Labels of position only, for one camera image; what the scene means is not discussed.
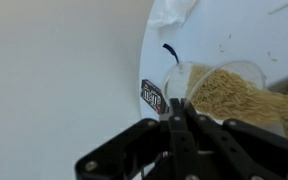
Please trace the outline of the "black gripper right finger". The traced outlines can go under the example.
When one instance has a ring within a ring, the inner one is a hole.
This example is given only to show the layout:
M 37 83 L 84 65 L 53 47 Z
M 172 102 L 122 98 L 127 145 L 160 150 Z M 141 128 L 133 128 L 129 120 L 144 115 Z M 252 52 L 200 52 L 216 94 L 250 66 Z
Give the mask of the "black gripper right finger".
M 183 103 L 197 150 L 218 157 L 229 179 L 288 180 L 288 139 L 237 119 L 219 125 Z

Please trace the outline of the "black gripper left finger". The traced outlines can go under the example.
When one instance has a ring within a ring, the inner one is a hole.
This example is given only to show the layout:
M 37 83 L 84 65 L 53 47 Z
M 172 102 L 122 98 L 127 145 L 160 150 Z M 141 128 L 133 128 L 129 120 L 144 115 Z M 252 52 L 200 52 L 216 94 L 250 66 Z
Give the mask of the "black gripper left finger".
M 194 148 L 184 102 L 173 98 L 164 121 L 142 119 L 79 159 L 76 180 L 185 180 Z

